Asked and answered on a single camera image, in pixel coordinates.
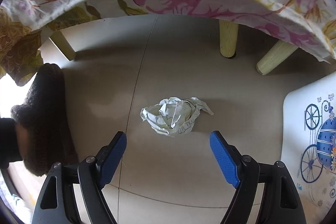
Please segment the white plastic trash bin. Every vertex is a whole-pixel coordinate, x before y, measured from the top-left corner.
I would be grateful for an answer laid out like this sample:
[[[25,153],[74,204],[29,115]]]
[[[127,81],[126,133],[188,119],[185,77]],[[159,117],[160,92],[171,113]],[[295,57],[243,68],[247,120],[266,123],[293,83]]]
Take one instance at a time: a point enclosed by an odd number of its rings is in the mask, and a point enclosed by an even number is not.
[[[335,74],[294,90],[283,104],[283,161],[307,223],[322,223],[335,204]]]

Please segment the crumpled paper ball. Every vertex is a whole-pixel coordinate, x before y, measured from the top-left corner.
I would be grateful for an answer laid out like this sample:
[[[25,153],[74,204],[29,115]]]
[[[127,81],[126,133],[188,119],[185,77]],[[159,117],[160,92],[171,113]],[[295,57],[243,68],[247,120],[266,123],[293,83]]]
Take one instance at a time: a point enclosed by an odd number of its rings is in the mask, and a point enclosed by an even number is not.
[[[195,120],[202,111],[214,115],[206,102],[197,97],[185,100],[170,97],[143,108],[140,116],[159,135],[175,137],[192,132]]]

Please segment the brown knitted slipper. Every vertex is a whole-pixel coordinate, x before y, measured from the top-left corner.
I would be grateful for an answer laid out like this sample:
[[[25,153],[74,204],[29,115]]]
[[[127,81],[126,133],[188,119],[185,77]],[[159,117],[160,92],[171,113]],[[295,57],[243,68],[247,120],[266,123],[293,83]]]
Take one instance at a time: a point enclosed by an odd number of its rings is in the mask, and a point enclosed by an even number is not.
[[[27,130],[23,163],[32,174],[48,174],[55,162],[79,162],[68,125],[64,74],[56,64],[39,68],[24,103],[12,107],[11,116]]]

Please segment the wooden table leg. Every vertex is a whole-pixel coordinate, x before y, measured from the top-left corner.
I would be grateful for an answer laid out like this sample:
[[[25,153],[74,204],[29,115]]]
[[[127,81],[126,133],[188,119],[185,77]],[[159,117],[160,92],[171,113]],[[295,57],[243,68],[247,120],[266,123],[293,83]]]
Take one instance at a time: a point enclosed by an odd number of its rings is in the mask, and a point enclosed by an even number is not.
[[[219,20],[220,53],[228,59],[236,56],[239,25],[227,20]]]
[[[76,57],[76,52],[68,43],[61,31],[54,32],[49,39],[58,48],[58,50],[67,58],[67,60],[72,61]]]
[[[292,53],[298,49],[297,46],[279,40],[256,64],[256,70],[261,75],[267,75]]]

